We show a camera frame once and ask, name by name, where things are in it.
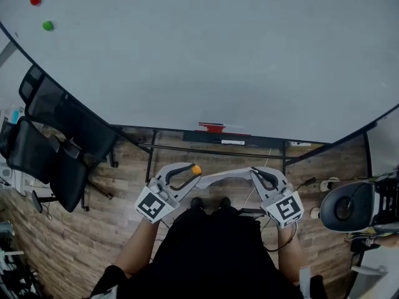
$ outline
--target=white device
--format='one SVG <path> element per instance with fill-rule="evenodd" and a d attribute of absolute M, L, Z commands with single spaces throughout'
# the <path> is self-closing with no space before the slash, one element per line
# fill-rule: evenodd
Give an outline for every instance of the white device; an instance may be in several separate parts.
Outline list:
<path fill-rule="evenodd" d="M 170 185 L 172 176 L 195 166 L 191 163 L 175 163 L 161 168 L 154 178 L 143 188 L 135 208 L 151 223 L 160 221 L 166 215 L 179 208 L 180 201 L 194 188 L 207 188 L 224 178 L 252 179 L 262 199 L 260 208 L 279 227 L 298 221 L 304 214 L 304 208 L 297 191 L 278 170 L 268 167 L 234 169 L 208 176 L 197 174 L 180 187 Z"/>
<path fill-rule="evenodd" d="M 1 172 L 1 177 L 4 180 L 9 181 L 12 178 L 12 169 L 7 165 L 5 164 L 1 165 L 0 172 Z"/>

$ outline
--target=green magnet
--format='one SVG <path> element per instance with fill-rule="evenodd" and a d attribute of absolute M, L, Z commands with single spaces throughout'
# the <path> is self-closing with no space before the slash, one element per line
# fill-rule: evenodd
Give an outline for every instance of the green magnet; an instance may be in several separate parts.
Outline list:
<path fill-rule="evenodd" d="M 51 31 L 54 29 L 54 26 L 52 25 L 51 21 L 44 21 L 43 22 L 43 29 L 46 31 Z"/>

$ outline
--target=chair backrest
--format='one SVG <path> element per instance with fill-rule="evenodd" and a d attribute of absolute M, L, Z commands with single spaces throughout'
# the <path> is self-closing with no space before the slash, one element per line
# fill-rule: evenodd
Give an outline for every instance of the chair backrest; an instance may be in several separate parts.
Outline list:
<path fill-rule="evenodd" d="M 107 125 L 87 114 L 81 119 L 73 140 L 84 152 L 102 159 L 112 150 L 117 135 Z"/>
<path fill-rule="evenodd" d="M 67 139 L 73 138 L 83 152 L 102 159 L 113 148 L 117 140 L 115 132 L 44 74 L 38 73 L 37 68 L 31 67 L 26 73 L 19 94 L 30 120 L 59 130 Z"/>
<path fill-rule="evenodd" d="M 59 130 L 66 138 L 73 137 L 82 119 L 73 97 L 53 83 L 38 68 L 32 66 L 19 87 L 26 104 L 25 115 L 32 121 Z"/>
<path fill-rule="evenodd" d="M 12 147 L 14 146 L 15 136 L 16 136 L 16 125 L 4 122 L 1 126 L 0 131 L 0 154 L 8 159 Z"/>
<path fill-rule="evenodd" d="M 69 156 L 61 147 L 57 154 L 57 163 L 50 188 L 59 203 L 67 211 L 72 212 L 85 192 L 88 169 L 79 158 Z"/>
<path fill-rule="evenodd" d="M 10 136 L 7 165 L 48 184 L 57 161 L 49 140 L 25 117 L 18 120 Z"/>

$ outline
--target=shoe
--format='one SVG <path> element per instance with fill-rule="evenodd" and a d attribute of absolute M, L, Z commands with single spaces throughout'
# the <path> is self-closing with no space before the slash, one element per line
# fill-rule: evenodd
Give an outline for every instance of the shoe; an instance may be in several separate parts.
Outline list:
<path fill-rule="evenodd" d="M 219 207 L 230 207 L 231 201 L 229 197 L 223 197 L 219 203 Z"/>
<path fill-rule="evenodd" d="M 320 183 L 320 191 L 321 192 L 330 191 L 331 187 L 332 187 L 332 183 L 339 182 L 339 181 L 340 181 L 340 179 L 336 178 L 336 177 L 330 177 L 328 180 L 322 181 Z"/>
<path fill-rule="evenodd" d="M 191 200 L 190 208 L 200 208 L 200 209 L 204 209 L 204 208 L 205 208 L 205 204 L 204 204 L 202 198 L 200 198 L 200 197 L 194 197 L 194 198 Z"/>
<path fill-rule="evenodd" d="M 310 210 L 310 218 L 311 219 L 320 219 L 320 208 L 318 207 L 313 207 Z"/>

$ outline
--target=chair armrest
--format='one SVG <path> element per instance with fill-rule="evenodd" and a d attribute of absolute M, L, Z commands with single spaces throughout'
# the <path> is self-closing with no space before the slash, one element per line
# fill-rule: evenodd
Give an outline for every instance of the chair armrest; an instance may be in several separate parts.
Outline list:
<path fill-rule="evenodd" d="M 43 212 L 43 206 L 39 202 L 39 198 L 36 195 L 35 191 L 32 191 L 32 200 L 33 200 L 33 205 L 35 206 L 36 210 L 41 214 Z"/>
<path fill-rule="evenodd" d="M 51 147 L 53 148 L 53 150 L 58 153 L 58 151 L 60 150 L 61 147 L 61 142 L 60 140 L 55 136 L 55 135 L 51 135 L 49 137 L 49 142 Z"/>
<path fill-rule="evenodd" d="M 75 145 L 73 145 L 70 141 L 65 141 L 62 145 L 64 151 L 74 159 L 78 159 L 82 154 L 82 151 L 78 149 Z"/>

